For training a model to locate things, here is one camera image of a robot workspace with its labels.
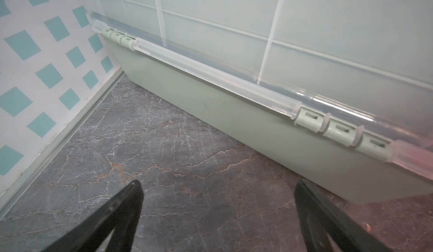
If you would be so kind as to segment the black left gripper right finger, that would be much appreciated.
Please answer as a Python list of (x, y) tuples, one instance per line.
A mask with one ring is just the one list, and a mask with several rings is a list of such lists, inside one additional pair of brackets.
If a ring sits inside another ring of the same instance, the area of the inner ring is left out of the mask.
[(308, 252), (332, 252), (331, 241), (343, 252), (390, 252), (329, 200), (319, 187), (301, 179), (294, 199), (299, 224)]

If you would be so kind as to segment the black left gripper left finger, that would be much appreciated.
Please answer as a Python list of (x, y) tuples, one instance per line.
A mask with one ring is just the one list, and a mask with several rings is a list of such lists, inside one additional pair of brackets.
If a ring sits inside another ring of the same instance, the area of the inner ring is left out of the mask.
[(129, 252), (138, 226), (144, 192), (134, 180), (45, 252), (95, 252), (110, 237), (108, 252)]

